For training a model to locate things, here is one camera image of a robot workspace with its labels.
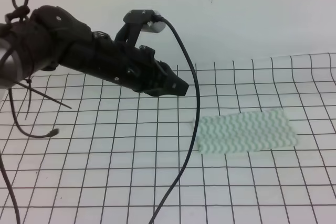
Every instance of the wire tip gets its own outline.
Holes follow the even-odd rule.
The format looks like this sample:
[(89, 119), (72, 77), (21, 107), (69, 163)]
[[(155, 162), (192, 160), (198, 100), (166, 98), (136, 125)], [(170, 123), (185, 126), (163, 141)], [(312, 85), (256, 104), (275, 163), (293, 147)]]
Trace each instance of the wire tip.
[(49, 137), (56, 136), (59, 133), (59, 129), (53, 129), (52, 131), (49, 132)]

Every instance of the black cable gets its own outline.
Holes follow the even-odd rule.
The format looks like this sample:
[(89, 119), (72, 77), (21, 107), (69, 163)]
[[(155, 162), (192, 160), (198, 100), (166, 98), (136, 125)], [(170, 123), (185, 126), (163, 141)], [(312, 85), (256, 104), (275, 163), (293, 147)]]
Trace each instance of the black cable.
[(26, 133), (20, 126), (19, 122), (17, 121), (17, 117), (16, 117), (16, 113), (15, 113), (15, 107), (14, 107), (14, 100), (13, 100), (13, 93), (12, 93), (12, 89), (9, 88), (8, 89), (8, 95), (9, 95), (9, 102), (10, 102), (10, 107), (12, 109), (12, 115), (13, 115), (13, 119), (14, 119), (14, 122), (17, 126), (17, 128), (19, 129), (19, 131), (24, 134), (25, 136), (28, 136), (28, 137), (32, 137), (32, 138), (49, 138), (49, 137), (53, 137), (55, 135), (58, 134), (59, 132), (59, 129), (53, 129), (51, 130), (48, 134), (46, 135), (43, 135), (43, 136), (36, 136), (36, 135), (31, 135), (29, 133)]
[[(28, 5), (28, 2), (29, 0), (25, 0), (24, 2), (24, 5)], [(13, 6), (15, 9), (18, 8), (18, 6), (16, 5), (16, 1), (15, 0), (12, 0), (12, 3), (13, 3)], [(2, 59), (0, 60), (0, 69), (4, 66), (4, 63), (6, 62), (6, 60), (8, 59), (8, 57), (13, 53), (13, 51), (15, 50), (15, 46), (12, 46), (2, 57)], [(19, 130), (25, 134), (25, 132), (21, 129), (18, 121), (17, 121), (17, 117), (16, 117), (16, 114), (15, 114), (15, 108), (14, 108), (14, 102), (13, 102), (13, 94), (12, 94), (12, 89), (10, 88), (8, 90), (8, 93), (9, 93), (9, 96), (10, 96), (10, 105), (12, 107), (12, 114), (13, 114), (13, 118), (14, 118), (14, 121), (15, 121), (15, 124), (16, 126), (19, 128)], [(49, 132), (48, 134), (52, 135), (56, 135), (56, 131), (54, 132)], [(19, 212), (19, 207), (17, 205), (17, 201), (16, 201), (16, 198), (15, 198), (15, 194), (14, 194), (14, 191), (13, 191), (13, 188), (12, 188), (12, 185), (11, 185), (11, 182), (9, 181), (8, 179), (8, 176), (7, 176), (7, 173), (6, 173), (6, 169), (5, 169), (5, 166), (4, 166), (4, 163), (3, 163), (3, 160), (2, 160), (2, 156), (1, 156), (1, 152), (0, 152), (0, 170), (1, 170), (1, 174), (4, 178), (4, 181), (6, 183), (6, 186), (7, 186), (7, 189), (8, 189), (8, 193), (10, 195), (10, 198), (12, 200), (12, 203), (13, 203), (13, 207), (14, 207), (14, 212), (15, 212), (15, 218), (16, 218), (16, 223), (17, 224), (20, 224), (20, 212)]]
[(12, 189), (11, 182), (9, 181), (7, 173), (6, 173), (4, 162), (2, 161), (1, 152), (0, 152), (0, 170), (1, 170), (2, 177), (4, 178), (4, 181), (6, 183), (6, 186), (7, 186), (7, 189), (8, 189), (8, 193), (10, 195), (10, 198), (12, 199), (12, 202), (13, 202), (13, 207), (14, 207), (15, 217), (16, 217), (16, 223), (20, 224), (20, 212), (19, 212), (19, 208), (17, 206), (17, 202), (16, 202), (16, 198), (15, 198), (15, 195), (14, 195), (14, 191)]
[(158, 215), (160, 209), (162, 208), (164, 202), (166, 201), (166, 199), (168, 198), (169, 194), (172, 192), (172, 190), (174, 189), (174, 187), (176, 186), (177, 182), (179, 182), (185, 168), (187, 167), (187, 164), (189, 162), (189, 159), (190, 159), (190, 156), (191, 156), (191, 153), (192, 153), (192, 150), (193, 150), (193, 147), (194, 147), (194, 143), (195, 143), (195, 139), (196, 139), (196, 133), (197, 133), (197, 128), (198, 128), (198, 122), (200, 120), (200, 117), (199, 117), (199, 113), (200, 113), (200, 108), (201, 108), (201, 95), (200, 95), (200, 87), (198, 85), (198, 79), (197, 79), (197, 75), (196, 75), (196, 71), (194, 69), (194, 66), (193, 66), (193, 63), (191, 62), (191, 59), (188, 55), (188, 52), (187, 50), (185, 49), (179, 35), (177, 34), (177, 31), (175, 30), (175, 28), (173, 27), (173, 25), (168, 21), (166, 20), (164, 17), (161, 17), (161, 16), (156, 16), (156, 21), (159, 21), (159, 22), (164, 22), (167, 24), (167, 26), (169, 26), (170, 30), (173, 32), (177, 42), (179, 43), (179, 46), (180, 48), (182, 49), (183, 51), (183, 54), (185, 56), (185, 59), (187, 60), (188, 62), (188, 65), (190, 67), (190, 71), (191, 71), (191, 74), (193, 75), (193, 79), (194, 79), (194, 82), (195, 82), (195, 89), (196, 89), (196, 119), (195, 119), (195, 126), (194, 126), (194, 131), (193, 131), (193, 135), (191, 137), (191, 142), (190, 142), (190, 146), (189, 146), (189, 150), (187, 152), (187, 156), (185, 158), (185, 161), (181, 167), (181, 170), (179, 172), (179, 174), (177, 175), (177, 177), (175, 178), (174, 182), (172, 183), (172, 185), (169, 187), (168, 191), (165, 193), (165, 195), (163, 196), (161, 202), (159, 203), (157, 209), (155, 210), (151, 220), (149, 221), (149, 224), (153, 224), (154, 223), (154, 219), (155, 217)]

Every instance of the table surface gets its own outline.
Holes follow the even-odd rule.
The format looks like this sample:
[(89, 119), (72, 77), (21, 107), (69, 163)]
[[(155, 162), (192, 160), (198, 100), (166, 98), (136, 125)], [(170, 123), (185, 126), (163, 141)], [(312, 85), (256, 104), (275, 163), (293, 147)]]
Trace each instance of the table surface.
[[(194, 150), (155, 223), (326, 224), (336, 219), (336, 55), (197, 65), (201, 115), (283, 108), (295, 147), (228, 155)], [(186, 66), (178, 76), (193, 83)], [(39, 72), (33, 87), (72, 107), (15, 87), (0, 105), (0, 150), (22, 223), (142, 224), (182, 166), (195, 116), (186, 97), (152, 98), (78, 72)], [(0, 223), (15, 223), (0, 178)]]

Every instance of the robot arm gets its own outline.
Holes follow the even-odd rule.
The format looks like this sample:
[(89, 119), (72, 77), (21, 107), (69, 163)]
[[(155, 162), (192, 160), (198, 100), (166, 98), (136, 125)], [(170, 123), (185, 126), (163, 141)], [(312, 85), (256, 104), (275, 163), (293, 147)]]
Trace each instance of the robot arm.
[(155, 50), (135, 48), (140, 31), (163, 30), (164, 23), (157, 22), (157, 17), (153, 10), (130, 11), (113, 41), (108, 34), (92, 32), (60, 7), (42, 6), (28, 21), (2, 26), (8, 31), (0, 31), (0, 47), (19, 46), (5, 61), (0, 85), (8, 88), (13, 85), (8, 79), (21, 81), (38, 70), (62, 65), (154, 97), (185, 95), (188, 84), (166, 63), (155, 60)]

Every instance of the white wall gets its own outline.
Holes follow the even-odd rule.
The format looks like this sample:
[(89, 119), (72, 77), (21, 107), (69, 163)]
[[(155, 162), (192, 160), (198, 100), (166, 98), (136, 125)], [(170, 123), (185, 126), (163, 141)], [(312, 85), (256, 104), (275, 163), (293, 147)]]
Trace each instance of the white wall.
[[(130, 9), (159, 10), (195, 62), (336, 51), (336, 0), (30, 0), (31, 9), (41, 5), (59, 5), (112, 38)], [(1, 17), (12, 9), (0, 0)], [(184, 61), (168, 29), (139, 44), (167, 63)]]

